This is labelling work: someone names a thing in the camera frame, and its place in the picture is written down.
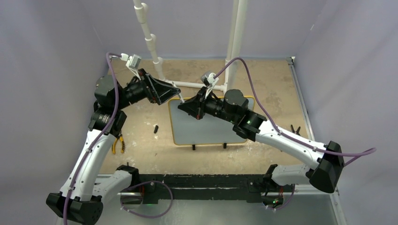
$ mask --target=pliers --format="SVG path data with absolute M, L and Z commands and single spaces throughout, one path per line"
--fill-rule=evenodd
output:
M 293 125 L 290 124 L 290 128 L 291 128 L 291 132 L 292 132 L 292 133 L 294 133 L 294 134 L 296 134 L 296 135 L 298 135 L 298 136 L 301 136 L 301 135 L 300 135 L 300 129 L 301 129 L 301 127 L 298 127 L 297 130 L 295 131 Z
M 121 152 L 121 153 L 124 153 L 124 150 L 126 149 L 126 144 L 124 143 L 122 133 L 120 133 L 120 134 L 116 137 L 115 142 L 113 142 L 113 145 L 112 145 L 112 153 L 113 153 L 113 154 L 116 154 L 116 144 L 117 144 L 117 141 L 118 141 L 118 140 L 120 140 L 120 142 L 122 143 L 122 150 L 121 150 L 120 152 Z

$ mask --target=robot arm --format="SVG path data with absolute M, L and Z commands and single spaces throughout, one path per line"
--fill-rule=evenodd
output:
M 234 124 L 233 130 L 238 136 L 271 145 L 304 163 L 299 166 L 271 165 L 266 178 L 272 180 L 274 185 L 310 183 L 320 191 L 334 192 L 344 166 L 343 157 L 315 151 L 281 135 L 281 132 L 321 150 L 341 152 L 340 146 L 332 141 L 327 145 L 313 142 L 280 127 L 278 133 L 269 120 L 248 109 L 248 99 L 240 90 L 227 91 L 222 100 L 212 92 L 207 94 L 207 87 L 203 87 L 196 96 L 181 103 L 178 108 L 197 120 L 208 113 L 229 121 Z
M 115 87 L 111 76 L 98 79 L 95 90 L 97 101 L 89 124 L 89 131 L 76 165 L 59 193 L 50 193 L 46 204 L 59 216 L 81 224 L 95 224 L 106 204 L 121 190 L 135 185 L 139 178 L 138 169 L 122 165 L 105 182 L 95 184 L 100 167 L 111 148 L 115 137 L 120 134 L 127 118 L 123 108 L 147 98 L 151 103 L 161 105 L 181 92 L 167 82 L 153 78 L 144 69 L 138 70 L 139 78 L 134 77 L 125 88 L 117 83 L 119 105 L 115 119 L 90 151 L 88 148 L 107 125 L 115 107 Z M 64 203 L 71 189 L 73 175 L 79 171 L 70 196 L 67 215 L 63 215 Z

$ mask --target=whiteboard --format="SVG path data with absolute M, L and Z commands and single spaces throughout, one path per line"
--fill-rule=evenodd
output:
M 248 109 L 253 110 L 254 98 L 249 100 Z M 205 114 L 201 120 L 189 116 L 177 107 L 180 99 L 171 99 L 168 102 L 170 113 L 171 130 L 173 141 L 176 145 L 193 144 L 222 144 L 222 143 L 244 143 L 246 139 L 239 137 L 232 130 L 233 124 L 212 115 Z

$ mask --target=gray wall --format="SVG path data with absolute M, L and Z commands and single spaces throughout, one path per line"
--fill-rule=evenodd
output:
M 105 51 L 79 1 L 0 1 L 0 224 L 53 224 Z
M 398 2 L 329 0 L 296 57 L 318 141 L 378 151 L 343 170 L 349 224 L 398 220 Z
M 132 0 L 81 0 L 107 50 L 150 57 Z M 143 0 L 161 57 L 225 57 L 232 0 Z M 293 56 L 326 0 L 250 0 L 241 55 Z

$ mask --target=yellow pliers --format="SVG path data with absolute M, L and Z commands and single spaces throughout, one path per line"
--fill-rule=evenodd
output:
M 126 149 L 126 145 L 124 144 L 122 133 L 120 133 L 119 136 L 116 137 L 115 142 L 113 142 L 113 145 L 112 145 L 112 153 L 113 154 L 116 154 L 116 144 L 117 144 L 118 140 L 120 140 L 120 142 L 122 143 L 122 150 L 120 152 L 124 153 L 124 150 Z

